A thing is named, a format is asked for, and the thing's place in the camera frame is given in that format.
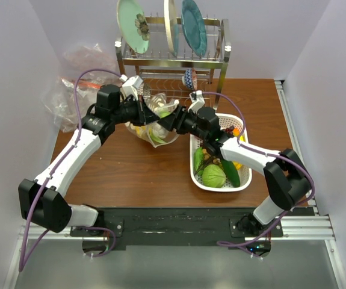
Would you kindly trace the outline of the yellow banana bunch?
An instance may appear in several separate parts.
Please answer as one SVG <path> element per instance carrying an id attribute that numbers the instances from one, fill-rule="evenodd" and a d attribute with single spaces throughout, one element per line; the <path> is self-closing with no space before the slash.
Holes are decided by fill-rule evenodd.
<path id="1" fill-rule="evenodd" d="M 138 138 L 141 138 L 145 141 L 152 141 L 151 139 L 151 130 L 146 126 L 135 126 L 135 133 Z"/>

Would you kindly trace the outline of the clear zip top bag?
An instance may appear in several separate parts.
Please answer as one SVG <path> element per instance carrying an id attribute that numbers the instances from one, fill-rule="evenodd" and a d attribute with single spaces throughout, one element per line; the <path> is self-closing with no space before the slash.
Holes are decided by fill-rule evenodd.
<path id="1" fill-rule="evenodd" d="M 168 102 L 165 93 L 158 93 L 146 99 L 146 104 L 159 117 L 165 117 L 171 114 L 173 110 L 178 107 L 179 101 L 171 98 Z M 146 126 L 134 126 L 130 122 L 127 122 L 125 123 L 125 126 L 129 132 L 150 143 L 154 148 L 169 145 L 179 137 L 176 132 L 166 130 L 157 122 Z"/>

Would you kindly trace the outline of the toy cauliflower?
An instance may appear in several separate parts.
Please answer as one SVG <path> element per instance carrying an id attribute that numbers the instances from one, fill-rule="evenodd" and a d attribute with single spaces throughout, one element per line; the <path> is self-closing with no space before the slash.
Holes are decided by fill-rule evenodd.
<path id="1" fill-rule="evenodd" d="M 176 140 L 176 137 L 173 137 L 168 130 L 158 123 L 154 122 L 148 125 L 148 127 L 151 130 L 150 134 L 152 141 L 150 141 L 150 143 L 155 148 L 161 145 L 168 145 Z"/>

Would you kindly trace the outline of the toy peach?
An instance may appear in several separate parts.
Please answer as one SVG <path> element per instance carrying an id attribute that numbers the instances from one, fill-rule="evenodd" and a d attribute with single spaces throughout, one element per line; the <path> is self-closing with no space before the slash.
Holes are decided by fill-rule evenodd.
<path id="1" fill-rule="evenodd" d="M 234 130 L 233 130 L 233 136 L 234 137 L 238 137 L 239 135 L 240 135 L 240 131 L 239 131 L 239 129 L 238 128 L 234 128 Z"/>

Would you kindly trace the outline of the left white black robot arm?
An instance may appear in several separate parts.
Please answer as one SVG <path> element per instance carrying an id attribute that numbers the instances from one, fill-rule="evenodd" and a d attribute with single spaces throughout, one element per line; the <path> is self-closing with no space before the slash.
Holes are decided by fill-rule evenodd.
<path id="1" fill-rule="evenodd" d="M 85 162 L 105 143 L 116 125 L 131 123 L 143 126 L 159 116 L 150 109 L 150 100 L 135 93 L 121 98 L 116 85 L 103 85 L 97 92 L 96 103 L 81 119 L 71 140 L 50 166 L 32 181 L 24 179 L 18 186 L 23 219 L 53 232 L 67 226 L 83 226 L 91 236 L 105 229 L 98 210 L 88 205 L 71 205 L 65 195 L 74 177 Z"/>

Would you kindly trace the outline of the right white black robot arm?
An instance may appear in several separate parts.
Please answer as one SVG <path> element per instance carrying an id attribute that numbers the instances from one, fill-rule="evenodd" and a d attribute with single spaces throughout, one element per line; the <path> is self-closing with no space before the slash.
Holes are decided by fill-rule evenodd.
<path id="1" fill-rule="evenodd" d="M 307 194 L 314 193 L 314 182 L 294 150 L 271 151 L 241 141 L 221 129 L 218 114 L 212 108 L 193 112 L 179 106 L 158 123 L 168 131 L 194 135 L 211 155 L 223 161 L 236 161 L 264 176 L 268 197 L 236 224 L 256 238 L 265 236 Z"/>

